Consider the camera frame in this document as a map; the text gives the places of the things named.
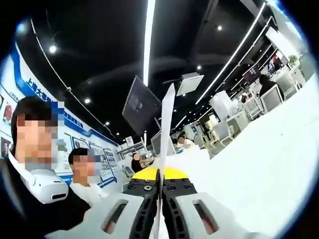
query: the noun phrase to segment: white shirt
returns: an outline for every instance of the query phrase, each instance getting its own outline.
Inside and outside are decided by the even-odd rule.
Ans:
[[[178,143],[177,146],[179,148],[190,148],[190,147],[196,146],[196,144],[190,139],[186,138],[184,144]]]
[[[103,198],[107,197],[108,194],[105,193],[97,184],[93,183],[89,185],[90,187],[84,187],[79,183],[72,182],[70,184],[70,188],[76,195],[78,195],[81,199],[86,201],[90,207],[92,207],[95,203],[98,203]]]

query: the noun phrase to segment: yellow panel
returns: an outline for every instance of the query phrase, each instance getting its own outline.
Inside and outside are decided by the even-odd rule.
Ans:
[[[165,167],[164,178],[165,179],[181,179],[181,178],[188,178],[188,176],[178,169]]]
[[[156,173],[158,168],[147,167],[140,172],[137,172],[132,178],[137,178],[141,180],[156,180]]]

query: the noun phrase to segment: black ceiling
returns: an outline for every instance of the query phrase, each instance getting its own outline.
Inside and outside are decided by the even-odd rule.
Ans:
[[[256,8],[263,3],[262,0],[244,2],[250,2]],[[82,0],[74,6],[60,3],[32,16],[39,41],[55,71],[78,99],[91,98],[92,103],[86,106],[87,109],[101,122],[110,122],[109,129],[119,143],[123,138],[135,135],[123,118],[122,110],[134,76],[143,78],[146,12],[146,0]],[[267,20],[270,14],[266,7],[261,18]],[[240,0],[156,1],[149,88],[161,100],[170,85],[164,82],[195,72],[197,65],[202,66],[198,73],[204,75],[196,91],[175,98],[177,111],[173,113],[172,128],[185,115],[186,123],[207,111],[208,100],[249,49],[265,21],[256,24],[219,80],[198,105],[195,102],[226,64],[254,19],[255,16]],[[17,36],[17,42],[35,76],[58,100],[64,101],[69,110],[91,127],[110,136],[58,80],[40,51],[30,21],[28,25],[28,31]],[[53,43],[58,50],[50,54],[48,48]],[[231,91],[236,79],[240,79],[249,68],[248,64],[254,64],[269,45],[269,40],[262,35],[218,90],[226,90],[230,95],[239,89],[242,84]],[[148,127],[148,139],[158,130],[155,121],[152,122]]]

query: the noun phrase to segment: white desk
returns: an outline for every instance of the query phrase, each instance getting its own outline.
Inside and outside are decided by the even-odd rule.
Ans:
[[[317,175],[318,92],[312,77],[288,101],[251,122],[213,159],[168,159],[166,165],[183,170],[197,192],[207,192],[229,208],[243,228],[274,237],[306,202]],[[163,218],[160,224],[165,238]]]

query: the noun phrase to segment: white sheet of paper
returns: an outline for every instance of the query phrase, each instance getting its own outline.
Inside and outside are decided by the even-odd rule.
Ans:
[[[160,216],[161,216],[161,191],[164,179],[164,167],[167,155],[167,147],[169,141],[170,123],[173,113],[175,99],[174,84],[169,87],[161,106],[161,136],[160,136],[160,159],[159,159],[159,175],[160,175],[160,189],[159,189],[159,204],[157,216],[154,220],[154,239],[159,238]]]

